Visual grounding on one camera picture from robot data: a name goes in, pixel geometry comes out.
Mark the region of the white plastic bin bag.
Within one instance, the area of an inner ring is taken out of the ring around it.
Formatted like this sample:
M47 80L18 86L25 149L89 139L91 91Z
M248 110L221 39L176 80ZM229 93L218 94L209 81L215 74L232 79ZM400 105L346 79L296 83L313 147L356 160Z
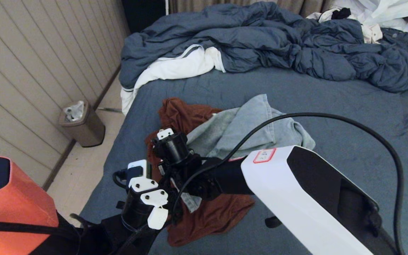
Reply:
M63 113L65 114L64 119L67 122L80 121L84 114L84 107L84 101L77 101L63 108Z

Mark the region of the black cabinet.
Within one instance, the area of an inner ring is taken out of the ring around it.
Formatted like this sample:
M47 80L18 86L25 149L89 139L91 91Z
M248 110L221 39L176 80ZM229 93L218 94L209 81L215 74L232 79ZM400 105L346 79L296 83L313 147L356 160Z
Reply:
M141 32L166 15L166 0L120 0L131 33Z

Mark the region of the dark blue crumpled duvet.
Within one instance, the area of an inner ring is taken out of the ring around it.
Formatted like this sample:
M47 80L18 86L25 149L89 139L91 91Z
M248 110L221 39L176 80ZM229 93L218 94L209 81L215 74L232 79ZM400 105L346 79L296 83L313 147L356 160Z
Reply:
M132 89L158 58L180 56L189 46L215 47L226 72L259 67L292 69L332 80L364 80L387 92L408 90L408 52L367 44L356 20L319 23L272 2L212 5L201 12L164 16L125 39L120 83Z

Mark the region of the brown trash bin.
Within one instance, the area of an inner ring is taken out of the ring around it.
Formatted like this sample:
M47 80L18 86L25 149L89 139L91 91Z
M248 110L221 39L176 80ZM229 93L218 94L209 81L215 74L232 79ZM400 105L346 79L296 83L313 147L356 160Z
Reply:
M65 130L65 132L73 138L81 147L95 147L103 143L106 128L99 116L96 114L92 106L84 101L84 114L80 121L67 122L64 117L65 114L60 113L58 124Z

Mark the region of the cream jacket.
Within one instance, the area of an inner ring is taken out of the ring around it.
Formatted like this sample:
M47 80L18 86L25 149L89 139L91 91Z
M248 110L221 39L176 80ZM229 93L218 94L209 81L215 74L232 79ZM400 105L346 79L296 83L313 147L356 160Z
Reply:
M330 21L331 16L332 16L332 12L333 12L334 9L335 8L326 10L323 13L319 13L319 12L311 13L309 16L306 17L306 19L314 19L314 20L317 20L319 23ZM366 24L362 23L359 20L359 18L356 17L353 13L347 19L356 20L356 21L358 21L360 23L365 43L367 43L367 44L378 44L379 43L378 41L383 38L383 33L381 31L381 28L380 28L379 24L366 25Z

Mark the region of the white shirt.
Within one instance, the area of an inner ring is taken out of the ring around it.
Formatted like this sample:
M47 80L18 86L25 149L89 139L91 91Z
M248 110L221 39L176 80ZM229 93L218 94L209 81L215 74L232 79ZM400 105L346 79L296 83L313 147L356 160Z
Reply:
M361 24L408 32L408 0L330 0L328 9L349 8Z

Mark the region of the rust brown shorts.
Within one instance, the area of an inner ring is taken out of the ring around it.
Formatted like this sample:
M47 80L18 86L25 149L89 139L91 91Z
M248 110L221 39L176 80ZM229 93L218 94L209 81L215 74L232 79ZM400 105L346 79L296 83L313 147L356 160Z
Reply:
M161 127L189 134L221 109L203 104L187 104L178 97L163 101L158 111ZM183 214L176 225L168 227L167 242L183 247L204 236L223 234L235 227L255 201L249 195L220 195L211 201L182 202Z

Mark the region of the light blue denim jeans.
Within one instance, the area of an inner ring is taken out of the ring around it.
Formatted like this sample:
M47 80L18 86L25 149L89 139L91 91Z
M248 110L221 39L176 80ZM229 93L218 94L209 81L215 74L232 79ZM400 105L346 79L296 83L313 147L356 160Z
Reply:
M267 95L260 94L239 108L211 114L209 120L187 135L187 145L201 156L223 159L254 128L280 115L282 112L269 105ZM292 145L313 150L316 143L299 122L286 118L257 131L233 154L233 158L260 149Z

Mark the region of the small black garment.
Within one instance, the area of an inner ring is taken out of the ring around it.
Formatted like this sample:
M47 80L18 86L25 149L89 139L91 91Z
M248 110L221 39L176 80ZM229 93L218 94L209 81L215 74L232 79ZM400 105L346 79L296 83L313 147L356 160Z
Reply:
M351 16L351 10L350 8L336 8L333 10L331 19L336 20L336 19L347 19L349 16Z

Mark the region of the blue bed sheet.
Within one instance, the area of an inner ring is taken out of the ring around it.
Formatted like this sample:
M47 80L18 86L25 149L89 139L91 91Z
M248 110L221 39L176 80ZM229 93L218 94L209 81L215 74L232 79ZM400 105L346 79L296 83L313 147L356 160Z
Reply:
M361 80L334 82L298 74L291 69L258 68L239 74L214 70L189 79L155 80L143 85L122 124L81 216L91 222L120 213L125 200L112 173L146 158L145 138L160 128L158 111L164 99L179 97L187 104L213 108L241 107L266 94L282 113L319 112L345 116L368 126L398 152L404 170L401 218L402 245L408 255L408 91L389 93ZM390 154L373 137L337 120L296 118L316 142L315 151L379 203L385 230L392 234L396 169Z

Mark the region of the beige curtain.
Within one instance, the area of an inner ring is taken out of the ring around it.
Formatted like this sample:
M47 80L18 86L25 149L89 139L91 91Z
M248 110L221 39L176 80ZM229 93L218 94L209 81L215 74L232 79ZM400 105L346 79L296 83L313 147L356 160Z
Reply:
M199 12L217 4L252 5L256 2L272 2L280 8L306 17L314 12L321 12L329 7L333 0L169 0L171 13Z

